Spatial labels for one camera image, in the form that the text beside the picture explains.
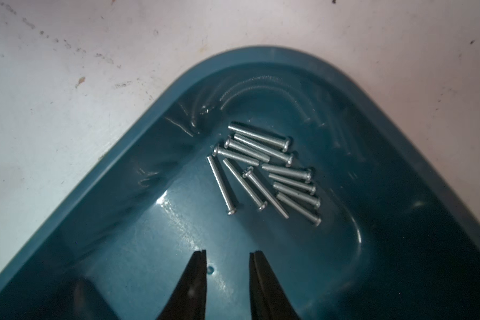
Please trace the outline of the silver screw four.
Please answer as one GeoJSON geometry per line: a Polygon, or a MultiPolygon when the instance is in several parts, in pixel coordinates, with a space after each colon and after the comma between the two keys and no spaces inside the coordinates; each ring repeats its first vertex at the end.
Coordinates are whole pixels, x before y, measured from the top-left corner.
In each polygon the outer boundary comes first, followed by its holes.
{"type": "Polygon", "coordinates": [[[257,159],[248,157],[246,155],[242,155],[240,153],[236,153],[234,151],[230,151],[227,149],[224,149],[220,147],[219,145],[216,145],[212,151],[212,156],[217,157],[218,155],[223,156],[228,159],[236,160],[236,161],[241,161],[243,163],[246,163],[250,166],[258,167],[260,162],[257,159]]]}

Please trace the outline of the silver screw two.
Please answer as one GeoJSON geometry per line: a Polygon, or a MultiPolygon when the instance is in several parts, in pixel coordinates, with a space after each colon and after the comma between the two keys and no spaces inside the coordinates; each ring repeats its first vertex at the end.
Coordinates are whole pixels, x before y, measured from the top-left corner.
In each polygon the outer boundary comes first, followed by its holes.
{"type": "Polygon", "coordinates": [[[294,154],[288,154],[288,153],[284,153],[282,151],[278,151],[276,149],[273,149],[271,147],[268,147],[266,145],[258,143],[256,141],[250,139],[250,138],[244,137],[244,136],[239,135],[237,133],[235,133],[233,135],[233,138],[234,138],[234,140],[239,141],[241,143],[244,143],[245,145],[248,145],[248,146],[252,147],[253,149],[256,149],[256,150],[258,150],[262,153],[265,153],[267,155],[270,155],[272,157],[276,157],[276,158],[280,159],[281,161],[284,162],[286,167],[290,167],[293,164],[294,154]]]}

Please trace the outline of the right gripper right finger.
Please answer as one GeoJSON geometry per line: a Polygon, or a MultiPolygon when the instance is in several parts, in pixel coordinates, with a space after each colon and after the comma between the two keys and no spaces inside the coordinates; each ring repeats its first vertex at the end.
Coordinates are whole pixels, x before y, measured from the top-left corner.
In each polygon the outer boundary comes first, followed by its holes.
{"type": "Polygon", "coordinates": [[[252,319],[300,319],[262,251],[249,254],[252,319]]]}

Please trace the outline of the silver screw five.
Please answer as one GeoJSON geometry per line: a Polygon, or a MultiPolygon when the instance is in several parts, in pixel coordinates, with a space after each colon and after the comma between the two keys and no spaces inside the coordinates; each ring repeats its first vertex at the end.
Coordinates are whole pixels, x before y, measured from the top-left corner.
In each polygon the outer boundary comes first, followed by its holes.
{"type": "Polygon", "coordinates": [[[227,190],[227,187],[225,185],[225,181],[222,178],[221,172],[216,164],[216,161],[214,160],[214,157],[212,155],[207,156],[207,161],[209,163],[209,166],[213,172],[214,178],[217,182],[217,185],[219,187],[219,190],[221,192],[222,198],[225,201],[225,205],[227,206],[227,214],[228,215],[233,215],[237,212],[237,209],[233,203],[233,200],[227,190]]]}

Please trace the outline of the silver screw six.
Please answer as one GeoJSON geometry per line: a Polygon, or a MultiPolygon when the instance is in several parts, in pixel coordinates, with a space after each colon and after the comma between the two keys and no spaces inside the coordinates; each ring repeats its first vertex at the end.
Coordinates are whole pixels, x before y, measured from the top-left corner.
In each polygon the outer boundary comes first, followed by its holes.
{"type": "Polygon", "coordinates": [[[256,192],[254,192],[254,190],[251,188],[251,186],[244,180],[244,178],[242,178],[241,174],[233,166],[232,162],[230,162],[228,160],[228,158],[225,158],[223,160],[223,163],[229,169],[229,171],[231,172],[233,177],[236,178],[236,180],[239,182],[239,184],[242,186],[242,188],[246,191],[246,193],[251,198],[251,200],[254,202],[257,210],[258,211],[264,210],[267,206],[267,202],[261,200],[261,198],[257,195],[256,192]]]}

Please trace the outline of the silver screw one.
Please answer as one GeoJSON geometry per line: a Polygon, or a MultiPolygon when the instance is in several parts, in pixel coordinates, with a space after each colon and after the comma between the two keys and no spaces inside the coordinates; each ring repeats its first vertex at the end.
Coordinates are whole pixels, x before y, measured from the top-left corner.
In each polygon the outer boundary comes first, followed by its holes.
{"type": "Polygon", "coordinates": [[[247,129],[245,127],[242,127],[241,125],[237,125],[234,123],[229,124],[228,129],[242,136],[249,137],[256,141],[261,141],[264,143],[268,143],[269,145],[278,147],[282,150],[282,152],[287,152],[291,145],[291,139],[289,137],[283,139],[273,137],[265,133],[257,133],[251,129],[247,129]]]}

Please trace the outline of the silver screw three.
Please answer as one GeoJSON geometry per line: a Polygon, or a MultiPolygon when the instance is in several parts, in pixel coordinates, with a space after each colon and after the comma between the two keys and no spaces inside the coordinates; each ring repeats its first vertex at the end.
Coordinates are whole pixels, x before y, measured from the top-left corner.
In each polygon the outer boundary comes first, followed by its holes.
{"type": "Polygon", "coordinates": [[[243,153],[245,155],[248,155],[249,157],[253,157],[254,159],[257,159],[263,163],[269,163],[270,162],[270,157],[266,155],[265,153],[261,153],[260,151],[257,151],[253,149],[252,147],[249,147],[245,144],[239,143],[235,140],[233,140],[231,137],[229,137],[225,143],[224,143],[224,148],[225,149],[233,149],[236,150],[240,153],[243,153]]]}

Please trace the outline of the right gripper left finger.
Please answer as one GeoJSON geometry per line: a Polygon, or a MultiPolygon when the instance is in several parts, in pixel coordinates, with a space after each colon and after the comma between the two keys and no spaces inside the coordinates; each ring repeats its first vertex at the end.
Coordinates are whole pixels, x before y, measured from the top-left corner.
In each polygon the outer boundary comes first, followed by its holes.
{"type": "Polygon", "coordinates": [[[157,319],[205,319],[206,250],[195,251],[157,319]]]}

